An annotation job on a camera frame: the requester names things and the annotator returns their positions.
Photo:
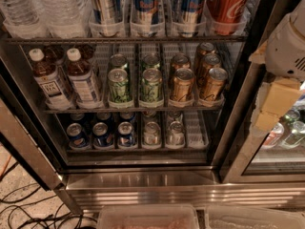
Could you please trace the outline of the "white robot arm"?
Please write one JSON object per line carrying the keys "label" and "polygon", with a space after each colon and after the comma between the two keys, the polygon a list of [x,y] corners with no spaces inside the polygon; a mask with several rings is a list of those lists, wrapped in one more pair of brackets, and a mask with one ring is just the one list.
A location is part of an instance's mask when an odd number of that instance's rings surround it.
{"label": "white robot arm", "polygon": [[255,101],[252,126],[269,132],[301,97],[305,80],[305,0],[287,13],[269,38],[250,57],[253,63],[266,66],[274,75],[263,82]]}

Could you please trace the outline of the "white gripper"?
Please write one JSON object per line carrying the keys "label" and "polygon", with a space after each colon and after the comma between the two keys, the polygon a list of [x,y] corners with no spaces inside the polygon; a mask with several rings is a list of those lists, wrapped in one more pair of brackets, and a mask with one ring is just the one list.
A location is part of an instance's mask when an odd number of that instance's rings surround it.
{"label": "white gripper", "polygon": [[249,56],[249,61],[259,65],[266,62],[267,71],[277,75],[271,83],[262,83],[253,111],[253,126],[268,132],[302,96],[298,80],[305,79],[304,13],[286,14],[268,42],[262,43]]}

